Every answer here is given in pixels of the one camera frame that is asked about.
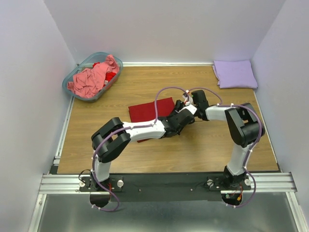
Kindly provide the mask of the dark red t shirt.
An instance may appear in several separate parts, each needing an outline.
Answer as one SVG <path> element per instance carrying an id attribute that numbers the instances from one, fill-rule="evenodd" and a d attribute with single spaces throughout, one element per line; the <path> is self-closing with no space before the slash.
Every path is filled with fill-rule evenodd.
<path id="1" fill-rule="evenodd" d="M 175 103 L 172 97 L 157 100 L 159 117 L 166 117 L 173 111 Z M 150 121 L 155 119 L 154 102 L 133 105 L 128 107 L 130 120 L 132 123 Z"/>

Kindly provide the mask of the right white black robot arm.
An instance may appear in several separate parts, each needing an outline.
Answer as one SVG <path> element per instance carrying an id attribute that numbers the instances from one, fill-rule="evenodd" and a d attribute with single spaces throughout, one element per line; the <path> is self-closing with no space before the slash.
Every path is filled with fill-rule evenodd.
<path id="1" fill-rule="evenodd" d="M 191 96 L 183 94 L 184 100 L 177 100 L 173 112 L 192 110 L 194 117 L 204 121 L 225 121 L 234 142 L 229 163 L 225 166 L 222 185 L 234 189 L 246 179 L 247 163 L 255 145 L 265 134 L 265 128 L 250 103 L 241 105 L 209 105 L 205 92 L 196 90 Z"/>

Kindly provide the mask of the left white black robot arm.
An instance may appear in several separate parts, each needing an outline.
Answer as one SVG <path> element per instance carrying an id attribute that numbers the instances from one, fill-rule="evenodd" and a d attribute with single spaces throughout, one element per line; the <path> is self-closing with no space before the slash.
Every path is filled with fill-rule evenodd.
<path id="1" fill-rule="evenodd" d="M 119 157 L 130 142 L 179 135 L 186 125 L 194 122 L 196 111 L 195 106 L 189 105 L 168 117 L 138 123 L 112 118 L 91 137 L 94 155 L 90 185 L 97 191 L 106 188 L 111 162 Z"/>

